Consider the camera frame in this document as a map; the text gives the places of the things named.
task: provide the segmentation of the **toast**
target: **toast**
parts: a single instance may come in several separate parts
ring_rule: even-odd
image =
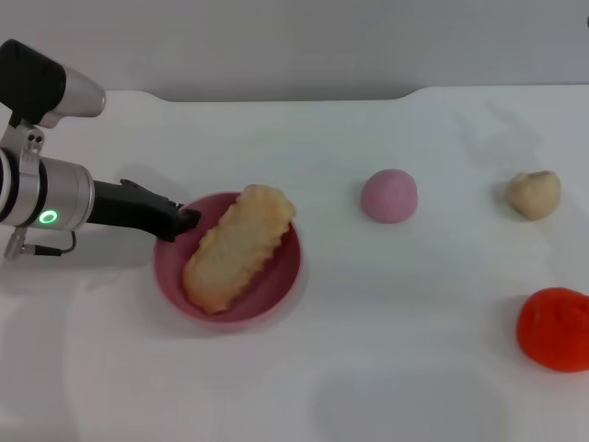
[[[210,314],[228,309],[280,245],[295,213],[280,190],[248,186],[184,266],[189,300]]]

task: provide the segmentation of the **white wall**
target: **white wall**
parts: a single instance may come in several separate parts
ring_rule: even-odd
[[[165,99],[589,82],[587,0],[4,0],[0,12],[0,39]]]

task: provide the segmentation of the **tan ball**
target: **tan ball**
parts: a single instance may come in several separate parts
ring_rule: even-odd
[[[518,173],[507,186],[507,202],[530,221],[546,218],[560,203],[560,180],[548,170]]]

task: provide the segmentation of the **white table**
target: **white table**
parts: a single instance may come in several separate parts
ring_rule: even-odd
[[[217,334],[158,294],[143,232],[87,226],[70,255],[4,263],[3,442],[589,438],[589,373],[548,372],[514,342],[524,296],[589,292],[589,87],[241,104],[113,92],[99,118],[47,135],[45,156],[176,201],[281,187],[308,266],[303,295],[275,318]],[[418,184],[401,225],[358,208],[363,181],[386,168]],[[560,174],[563,201],[523,222],[501,205],[502,183],[541,169]]]

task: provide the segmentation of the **pink clay ball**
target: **pink clay ball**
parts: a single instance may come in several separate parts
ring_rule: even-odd
[[[405,221],[417,209],[417,184],[403,170],[381,170],[364,185],[362,208],[379,223]]]

